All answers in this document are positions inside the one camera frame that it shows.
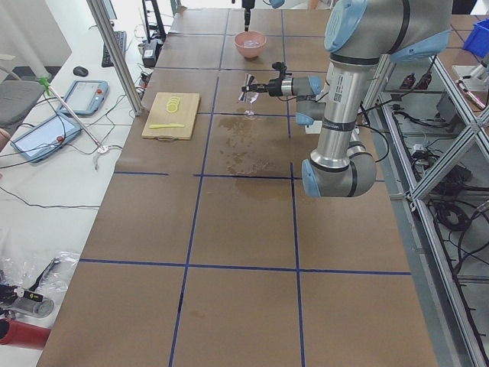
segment keyboard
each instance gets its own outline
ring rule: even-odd
[[[122,56],[125,56],[125,43],[128,38],[127,33],[125,31],[114,31],[115,39],[117,40],[117,44],[121,49]],[[110,54],[108,53],[107,47],[104,45],[104,51],[102,53],[102,67],[113,67],[114,63],[110,58]]]

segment blue device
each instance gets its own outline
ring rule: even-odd
[[[91,116],[107,96],[108,84],[103,80],[75,80],[64,96],[64,101],[78,116]],[[61,105],[58,112],[70,113]]]
[[[81,130],[77,122],[58,114],[12,140],[10,144],[24,158],[35,163],[49,157],[72,141]]]

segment bowl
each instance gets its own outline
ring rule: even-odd
[[[267,44],[267,38],[260,32],[241,32],[235,37],[236,49],[246,59],[258,57],[265,49],[265,44]]]

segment blue box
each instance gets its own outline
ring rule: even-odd
[[[480,57],[486,56],[489,52],[489,18],[474,24],[474,30],[464,43],[464,50]]]

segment computer mouse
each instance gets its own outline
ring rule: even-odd
[[[87,76],[89,75],[89,71],[84,67],[74,67],[73,74],[76,76]]]

